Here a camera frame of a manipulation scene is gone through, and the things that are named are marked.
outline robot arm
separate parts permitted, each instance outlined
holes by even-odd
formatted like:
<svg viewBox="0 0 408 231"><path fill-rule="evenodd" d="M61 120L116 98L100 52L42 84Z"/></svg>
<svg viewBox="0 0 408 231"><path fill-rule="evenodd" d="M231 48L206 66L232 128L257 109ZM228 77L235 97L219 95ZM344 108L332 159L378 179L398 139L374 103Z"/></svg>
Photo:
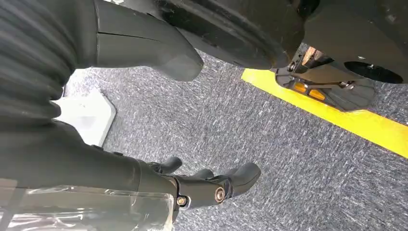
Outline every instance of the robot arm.
<svg viewBox="0 0 408 231"><path fill-rule="evenodd" d="M203 62L173 27L103 0L0 0L0 179L16 189L58 185L173 196L174 211L218 205L248 191L255 164L214 177L171 176L178 158L145 163L86 145L70 125L55 121L77 68L147 65L173 79L193 80ZM18 204L18 191L13 198ZM15 210L8 209L0 230Z"/></svg>

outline metal bolt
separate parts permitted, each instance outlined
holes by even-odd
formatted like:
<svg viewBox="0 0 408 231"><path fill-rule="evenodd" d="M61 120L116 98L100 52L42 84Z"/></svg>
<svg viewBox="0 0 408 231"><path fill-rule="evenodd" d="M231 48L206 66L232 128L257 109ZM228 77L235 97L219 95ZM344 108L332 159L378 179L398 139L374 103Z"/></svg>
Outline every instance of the metal bolt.
<svg viewBox="0 0 408 231"><path fill-rule="evenodd" d="M187 204L187 198L185 196L177 197L177 205L184 206Z"/></svg>
<svg viewBox="0 0 408 231"><path fill-rule="evenodd" d="M221 187L217 188L215 196L216 196L217 203L223 202L224 199L225 199L225 190L224 190L224 188L221 188Z"/></svg>
<svg viewBox="0 0 408 231"><path fill-rule="evenodd" d="M295 63L290 64L289 67L288 67L288 71L289 72L294 71L295 66L296 66Z"/></svg>

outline clear plastic wrap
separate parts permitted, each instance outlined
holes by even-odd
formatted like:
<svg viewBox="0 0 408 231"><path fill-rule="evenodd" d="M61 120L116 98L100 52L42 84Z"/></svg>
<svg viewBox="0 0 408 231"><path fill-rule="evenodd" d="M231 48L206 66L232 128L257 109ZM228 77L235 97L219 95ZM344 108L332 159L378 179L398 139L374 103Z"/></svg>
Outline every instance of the clear plastic wrap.
<svg viewBox="0 0 408 231"><path fill-rule="evenodd" d="M78 186L19 189L0 179L0 226L6 231L170 231L169 194Z"/></svg>

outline orange light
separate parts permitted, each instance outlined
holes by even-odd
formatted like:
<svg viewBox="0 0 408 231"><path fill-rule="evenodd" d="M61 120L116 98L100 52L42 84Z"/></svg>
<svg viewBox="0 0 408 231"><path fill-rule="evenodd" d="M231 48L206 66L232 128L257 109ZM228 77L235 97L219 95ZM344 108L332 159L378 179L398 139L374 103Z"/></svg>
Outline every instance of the orange light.
<svg viewBox="0 0 408 231"><path fill-rule="evenodd" d="M306 88L305 88L305 85L303 83L295 83L293 88L296 91L301 92L301 93L306 92Z"/></svg>
<svg viewBox="0 0 408 231"><path fill-rule="evenodd" d="M323 101L326 98L322 93L320 93L320 91L315 90L315 89L311 90L309 95L321 101Z"/></svg>

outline yellow floor line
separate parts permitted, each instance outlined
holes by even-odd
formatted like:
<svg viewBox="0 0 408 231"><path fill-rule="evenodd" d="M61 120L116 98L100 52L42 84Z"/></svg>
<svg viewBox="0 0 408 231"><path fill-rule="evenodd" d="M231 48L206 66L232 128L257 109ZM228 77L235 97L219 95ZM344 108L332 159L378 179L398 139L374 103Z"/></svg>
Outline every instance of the yellow floor line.
<svg viewBox="0 0 408 231"><path fill-rule="evenodd" d="M408 126L366 110L340 112L324 103L279 86L275 81L275 74L268 70L246 69L242 79L296 107L408 158Z"/></svg>

